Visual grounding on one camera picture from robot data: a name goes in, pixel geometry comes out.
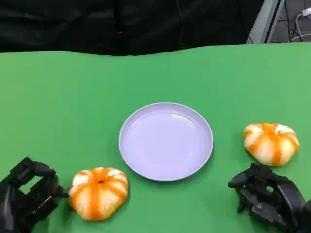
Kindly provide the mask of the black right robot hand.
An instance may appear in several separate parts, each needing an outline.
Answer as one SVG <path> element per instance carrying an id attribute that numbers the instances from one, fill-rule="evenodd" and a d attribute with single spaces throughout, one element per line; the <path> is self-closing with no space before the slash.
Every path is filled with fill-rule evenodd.
<path id="1" fill-rule="evenodd" d="M 311 231 L 311 202 L 305 201 L 291 180 L 270 167 L 252 163 L 235 175 L 228 187 L 239 196 L 238 213 L 248 210 L 251 218 L 284 233 Z"/>

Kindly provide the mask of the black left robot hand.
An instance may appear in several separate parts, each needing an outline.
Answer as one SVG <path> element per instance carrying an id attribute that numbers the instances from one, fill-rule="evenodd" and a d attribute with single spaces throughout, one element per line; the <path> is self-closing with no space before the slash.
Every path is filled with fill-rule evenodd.
<path id="1" fill-rule="evenodd" d="M 53 168 L 25 157 L 0 182 L 0 231 L 30 233 L 68 197 Z"/>

